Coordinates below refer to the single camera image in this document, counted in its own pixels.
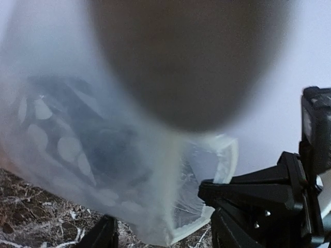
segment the plastic bag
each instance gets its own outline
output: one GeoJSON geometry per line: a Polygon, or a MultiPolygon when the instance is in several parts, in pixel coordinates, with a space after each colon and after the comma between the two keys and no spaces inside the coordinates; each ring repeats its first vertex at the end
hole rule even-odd
{"type": "Polygon", "coordinates": [[[13,15],[0,49],[0,143],[18,176],[168,246],[209,221],[200,181],[230,182],[237,142],[151,119],[104,66],[78,2],[68,3],[21,2],[13,15]]]}

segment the ziplock bag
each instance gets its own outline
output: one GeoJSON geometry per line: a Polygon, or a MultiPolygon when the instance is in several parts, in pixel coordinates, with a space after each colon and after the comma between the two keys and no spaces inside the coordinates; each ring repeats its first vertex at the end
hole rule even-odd
{"type": "Polygon", "coordinates": [[[209,221],[200,181],[230,182],[237,141],[189,137],[151,119],[116,84],[74,3],[20,2],[1,45],[9,170],[168,246],[209,221]]]}

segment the clear plastic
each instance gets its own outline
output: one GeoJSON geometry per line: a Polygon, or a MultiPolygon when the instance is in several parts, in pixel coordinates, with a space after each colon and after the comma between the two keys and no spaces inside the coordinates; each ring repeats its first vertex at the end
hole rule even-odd
{"type": "Polygon", "coordinates": [[[1,45],[0,143],[12,172],[123,220],[145,243],[175,243],[209,221],[199,184],[230,182],[237,141],[151,119],[104,66],[82,6],[64,3],[21,2],[1,45]]]}

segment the translucent plastic bag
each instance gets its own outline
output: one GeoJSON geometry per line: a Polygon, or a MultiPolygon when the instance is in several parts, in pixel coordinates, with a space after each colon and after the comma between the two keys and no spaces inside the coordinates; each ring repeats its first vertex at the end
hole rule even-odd
{"type": "Polygon", "coordinates": [[[231,180],[236,140],[153,121],[103,65],[80,5],[33,2],[18,6],[0,50],[0,143],[12,171],[125,221],[148,244],[206,224],[213,209],[199,183],[231,180]]]}

